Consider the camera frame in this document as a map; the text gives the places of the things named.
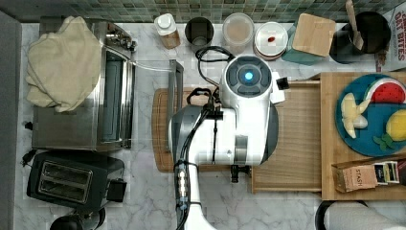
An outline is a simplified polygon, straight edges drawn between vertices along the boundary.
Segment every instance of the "toaster oven handle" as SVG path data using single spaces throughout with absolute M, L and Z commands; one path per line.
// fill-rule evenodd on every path
M 169 85 L 167 102 L 167 133 L 169 122 L 173 114 L 182 108 L 183 101 L 183 66 L 175 59 L 169 61 Z M 167 140 L 167 150 L 169 150 L 169 141 Z

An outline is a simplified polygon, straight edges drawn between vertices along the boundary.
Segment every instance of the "jar lid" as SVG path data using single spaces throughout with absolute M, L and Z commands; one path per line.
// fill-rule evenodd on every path
M 287 41 L 287 31 L 281 24 L 267 22 L 257 30 L 254 42 L 259 52 L 272 57 L 286 49 Z
M 235 45 L 244 45 L 254 36 L 254 22 L 247 14 L 236 12 L 228 16 L 223 23 L 224 39 Z
M 170 24 L 170 17 L 167 14 L 158 17 L 158 26 L 162 29 L 169 28 Z
M 155 18 L 154 24 L 159 35 L 169 35 L 176 31 L 176 23 L 170 13 Z

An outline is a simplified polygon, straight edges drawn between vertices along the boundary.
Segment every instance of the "toaster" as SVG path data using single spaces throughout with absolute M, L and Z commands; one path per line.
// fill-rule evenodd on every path
M 99 211 L 108 201 L 123 202 L 124 162 L 93 152 L 52 150 L 35 156 L 27 196 Z

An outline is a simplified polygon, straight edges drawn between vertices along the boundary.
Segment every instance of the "green leaf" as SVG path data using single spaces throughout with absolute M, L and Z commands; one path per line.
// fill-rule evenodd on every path
M 385 141 L 386 145 L 391 148 L 394 149 L 395 146 L 393 145 L 394 140 L 392 140 L 392 137 L 387 133 L 383 136 L 383 141 Z
M 394 140 L 392 140 L 392 137 L 386 133 L 385 135 L 382 136 L 382 140 L 386 143 L 386 144 L 391 144 Z
M 387 145 L 386 145 L 386 143 L 382 142 L 382 143 L 379 145 L 379 147 L 381 148 L 382 151 L 386 151 Z
M 375 136 L 373 137 L 373 141 L 378 145 L 381 145 L 382 143 L 384 143 L 379 137 L 375 137 Z

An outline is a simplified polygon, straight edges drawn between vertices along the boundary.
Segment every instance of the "clear container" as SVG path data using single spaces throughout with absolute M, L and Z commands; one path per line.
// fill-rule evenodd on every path
M 166 13 L 155 18 L 154 24 L 165 48 L 173 49 L 180 45 L 179 33 L 172 14 Z
M 234 54 L 241 54 L 254 37 L 254 22 L 248 15 L 236 12 L 223 23 L 225 46 Z
M 286 29 L 277 22 L 261 25 L 254 39 L 254 51 L 260 58 L 273 60 L 286 50 L 288 35 Z

